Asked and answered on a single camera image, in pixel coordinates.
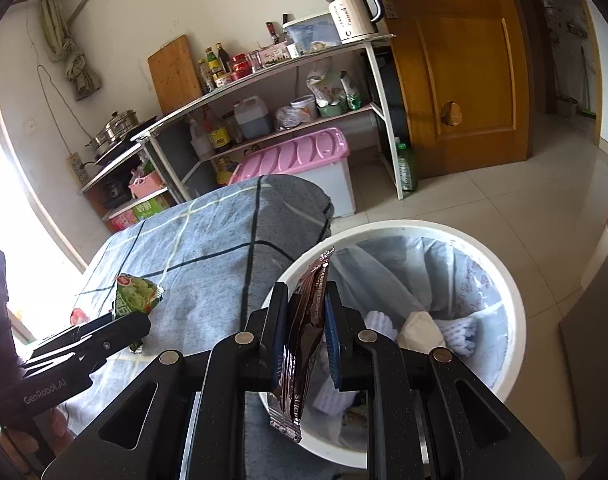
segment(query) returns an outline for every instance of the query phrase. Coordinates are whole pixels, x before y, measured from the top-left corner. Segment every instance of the window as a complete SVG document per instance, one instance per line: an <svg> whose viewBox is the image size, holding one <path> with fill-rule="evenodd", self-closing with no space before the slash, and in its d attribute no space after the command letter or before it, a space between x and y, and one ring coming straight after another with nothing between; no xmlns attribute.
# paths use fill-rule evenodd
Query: window
<svg viewBox="0 0 608 480"><path fill-rule="evenodd" d="M80 272L33 212L0 146L0 250L15 338L42 339L67 325Z"/></svg>

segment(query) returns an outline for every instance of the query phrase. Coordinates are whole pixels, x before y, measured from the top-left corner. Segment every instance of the pink lid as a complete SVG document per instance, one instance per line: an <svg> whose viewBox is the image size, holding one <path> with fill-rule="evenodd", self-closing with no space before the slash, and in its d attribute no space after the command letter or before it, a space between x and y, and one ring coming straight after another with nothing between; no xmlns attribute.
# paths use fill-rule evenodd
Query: pink lid
<svg viewBox="0 0 608 480"><path fill-rule="evenodd" d="M275 144L244 160L235 169L229 184L267 174L296 174L347 157L350 151L339 128L326 128Z"/></svg>

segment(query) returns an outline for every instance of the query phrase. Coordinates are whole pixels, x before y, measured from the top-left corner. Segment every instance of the red jar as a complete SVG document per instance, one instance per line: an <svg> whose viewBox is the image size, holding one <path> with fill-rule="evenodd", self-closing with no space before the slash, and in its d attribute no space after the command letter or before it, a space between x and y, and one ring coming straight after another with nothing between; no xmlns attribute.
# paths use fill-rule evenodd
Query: red jar
<svg viewBox="0 0 608 480"><path fill-rule="evenodd" d="M246 54L238 54L233 56L233 72L231 74L234 80L241 79L253 73L251 64L246 59Z"/></svg>

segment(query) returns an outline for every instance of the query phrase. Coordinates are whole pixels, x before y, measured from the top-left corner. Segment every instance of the pink storage box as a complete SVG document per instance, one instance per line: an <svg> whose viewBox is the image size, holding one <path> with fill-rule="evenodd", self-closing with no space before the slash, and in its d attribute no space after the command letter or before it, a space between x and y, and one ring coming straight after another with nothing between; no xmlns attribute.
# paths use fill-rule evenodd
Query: pink storage box
<svg viewBox="0 0 608 480"><path fill-rule="evenodd" d="M164 187L164 182L157 171L148 173L146 176L135 179L129 189L137 198L144 198Z"/></svg>
<svg viewBox="0 0 608 480"><path fill-rule="evenodd" d="M244 157L229 184L266 174L296 174L324 190L333 202L335 216L348 216L355 212L349 154L341 130L326 128Z"/></svg>

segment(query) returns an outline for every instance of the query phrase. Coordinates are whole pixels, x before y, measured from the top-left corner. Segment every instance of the green snack bag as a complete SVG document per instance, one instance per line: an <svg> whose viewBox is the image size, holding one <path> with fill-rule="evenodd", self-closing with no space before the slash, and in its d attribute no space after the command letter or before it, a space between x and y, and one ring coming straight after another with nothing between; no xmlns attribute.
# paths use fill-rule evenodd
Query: green snack bag
<svg viewBox="0 0 608 480"><path fill-rule="evenodd" d="M120 274L115 282L117 291L113 303L113 319L126 316L136 310L149 314L162 300L164 289L144 278ZM131 343L130 351L141 353L143 344L142 339Z"/></svg>

